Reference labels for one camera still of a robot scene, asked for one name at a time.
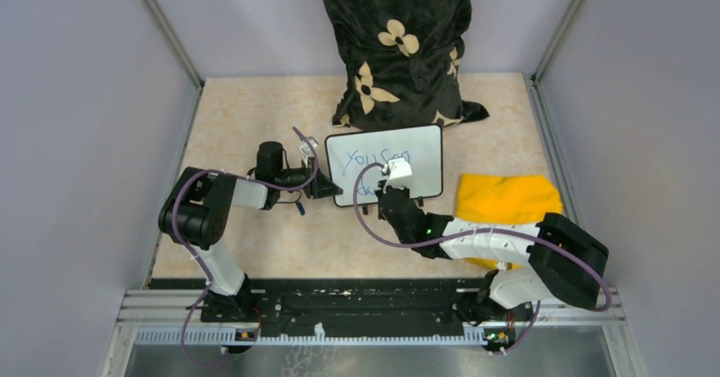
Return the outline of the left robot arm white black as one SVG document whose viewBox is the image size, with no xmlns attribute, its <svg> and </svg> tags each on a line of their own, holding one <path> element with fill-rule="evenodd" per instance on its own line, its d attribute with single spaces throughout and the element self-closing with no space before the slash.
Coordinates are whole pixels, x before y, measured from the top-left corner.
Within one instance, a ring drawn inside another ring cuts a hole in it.
<svg viewBox="0 0 720 377">
<path fill-rule="evenodd" d="M 158 216 L 158 226 L 199 263 L 208 290 L 202 298 L 204 322 L 250 321 L 259 317 L 247 274 L 231 257 L 223 234 L 232 207 L 269 211 L 281 194 L 300 192 L 322 199 L 343 193 L 317 163 L 316 142 L 301 142 L 301 164 L 292 167 L 284 146 L 263 142 L 256 164 L 243 177 L 195 167 L 186 168 Z"/>
</svg>

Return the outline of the white whiteboard black frame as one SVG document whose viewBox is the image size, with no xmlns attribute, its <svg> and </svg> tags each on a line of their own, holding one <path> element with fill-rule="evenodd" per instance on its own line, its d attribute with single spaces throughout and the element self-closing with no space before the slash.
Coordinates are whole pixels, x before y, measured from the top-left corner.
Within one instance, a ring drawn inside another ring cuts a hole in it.
<svg viewBox="0 0 720 377">
<path fill-rule="evenodd" d="M 356 179 L 364 167 L 386 165 L 396 158 L 405 159 L 411 167 L 406 187 L 413 199 L 433 198 L 443 192 L 442 130 L 437 125 L 331 135 L 325 139 L 325 150 L 330 179 L 342 189 L 342 194 L 334 197 L 338 207 L 351 207 L 354 195 L 360 205 L 376 203 L 374 191 L 385 179 L 381 170 L 367 171 L 358 185 Z"/>
</svg>

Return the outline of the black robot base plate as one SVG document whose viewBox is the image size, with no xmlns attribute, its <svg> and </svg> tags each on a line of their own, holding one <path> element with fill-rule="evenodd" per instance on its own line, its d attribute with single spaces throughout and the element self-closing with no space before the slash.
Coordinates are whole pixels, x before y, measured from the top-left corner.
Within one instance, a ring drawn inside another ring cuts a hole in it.
<svg viewBox="0 0 720 377">
<path fill-rule="evenodd" d="M 505 309 L 474 279 L 250 279 L 238 298 L 210 293 L 205 323 L 261 322 L 262 337 L 455 337 L 464 326 L 528 321 L 532 307 Z"/>
</svg>

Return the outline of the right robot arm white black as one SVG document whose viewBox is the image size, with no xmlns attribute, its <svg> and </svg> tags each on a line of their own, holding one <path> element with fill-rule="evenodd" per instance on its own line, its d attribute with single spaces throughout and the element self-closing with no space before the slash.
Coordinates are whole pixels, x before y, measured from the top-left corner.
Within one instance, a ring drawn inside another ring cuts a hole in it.
<svg viewBox="0 0 720 377">
<path fill-rule="evenodd" d="M 406 188 L 380 181 L 379 216 L 393 229 L 396 248 L 424 258 L 491 259 L 496 269 L 478 296 L 483 316 L 500 319 L 509 309 L 555 298 L 571 307 L 604 312 L 612 304 L 603 275 L 608 248 L 569 218 L 547 212 L 538 222 L 496 224 L 423 211 Z"/>
</svg>

